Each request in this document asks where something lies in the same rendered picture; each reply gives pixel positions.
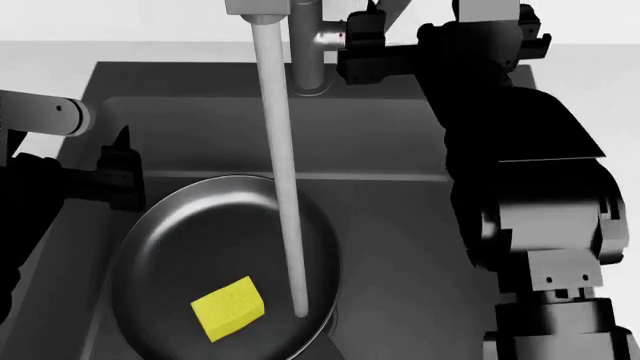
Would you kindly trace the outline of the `dark non-stick frying pan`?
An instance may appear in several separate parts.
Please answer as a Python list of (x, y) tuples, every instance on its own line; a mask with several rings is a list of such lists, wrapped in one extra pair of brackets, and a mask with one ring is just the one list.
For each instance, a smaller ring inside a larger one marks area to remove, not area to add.
[[(218, 176), (152, 206), (124, 239), (111, 276), (111, 308), (140, 360), (346, 360), (327, 328), (342, 275), (327, 216), (300, 195), (309, 313), (296, 317), (272, 179)], [(266, 313), (210, 341), (191, 304), (250, 278)]]

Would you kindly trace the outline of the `yellow sponge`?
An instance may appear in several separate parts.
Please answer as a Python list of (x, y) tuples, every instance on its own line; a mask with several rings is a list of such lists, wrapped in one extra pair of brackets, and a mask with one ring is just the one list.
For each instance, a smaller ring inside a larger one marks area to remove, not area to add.
[(249, 276), (190, 305), (212, 343), (238, 332), (265, 314), (264, 301)]

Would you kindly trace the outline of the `dark grey kitchen sink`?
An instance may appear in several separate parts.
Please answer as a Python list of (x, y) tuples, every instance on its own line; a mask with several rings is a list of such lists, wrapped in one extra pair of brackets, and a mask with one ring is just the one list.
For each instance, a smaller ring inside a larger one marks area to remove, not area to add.
[[(91, 131), (59, 161), (95, 167), (128, 128), (147, 202), (224, 174), (271, 172), (256, 67), (100, 62), (82, 96)], [(482, 360), (494, 275), (469, 263), (449, 203), (444, 132), (412, 77), (333, 80), (290, 99), (299, 188), (339, 236), (343, 282), (332, 338), (346, 360)], [(113, 320), (109, 270), (139, 216), (69, 200), (26, 263), (0, 360), (138, 360)]]

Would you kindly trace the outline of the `white water stream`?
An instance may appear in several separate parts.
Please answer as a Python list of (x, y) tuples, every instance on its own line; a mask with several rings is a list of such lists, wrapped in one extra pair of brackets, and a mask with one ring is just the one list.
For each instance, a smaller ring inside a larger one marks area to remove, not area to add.
[(290, 290), (294, 313), (304, 318), (309, 312), (309, 300), (282, 50), (282, 18), (260, 16), (258, 19), (262, 22), (252, 24), (252, 33)]

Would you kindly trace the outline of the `grey metal faucet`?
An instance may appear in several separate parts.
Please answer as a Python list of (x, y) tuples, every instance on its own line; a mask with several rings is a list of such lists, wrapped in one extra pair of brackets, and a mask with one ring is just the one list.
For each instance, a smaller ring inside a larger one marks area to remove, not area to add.
[(226, 13), (253, 28), (275, 28), (288, 22), (293, 91), (301, 96), (326, 92), (331, 86), (324, 53), (345, 46), (346, 23), (323, 20), (323, 0), (224, 0)]

